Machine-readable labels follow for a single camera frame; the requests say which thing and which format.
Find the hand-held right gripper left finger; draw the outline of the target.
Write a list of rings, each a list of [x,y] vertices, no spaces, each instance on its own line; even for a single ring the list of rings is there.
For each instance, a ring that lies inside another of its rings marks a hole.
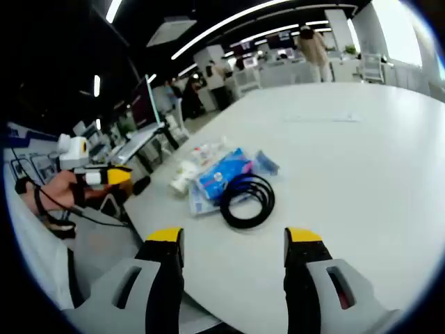
[[[80,333],[178,333],[183,268],[183,228],[158,230],[137,256],[118,262],[65,315]]]

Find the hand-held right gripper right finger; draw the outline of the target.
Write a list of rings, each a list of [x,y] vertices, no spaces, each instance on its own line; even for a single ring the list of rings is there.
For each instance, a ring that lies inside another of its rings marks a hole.
[[[285,228],[284,269],[288,333],[387,333],[396,323],[399,310],[386,309],[371,282],[310,230]]]

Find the person's left hand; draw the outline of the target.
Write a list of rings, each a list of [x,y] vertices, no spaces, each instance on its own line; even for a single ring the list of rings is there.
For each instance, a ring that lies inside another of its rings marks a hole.
[[[47,212],[71,209],[76,205],[75,193],[81,194],[85,200],[103,198],[112,187],[112,185],[104,185],[100,189],[94,189],[80,185],[73,172],[62,170],[39,190],[39,199]]]

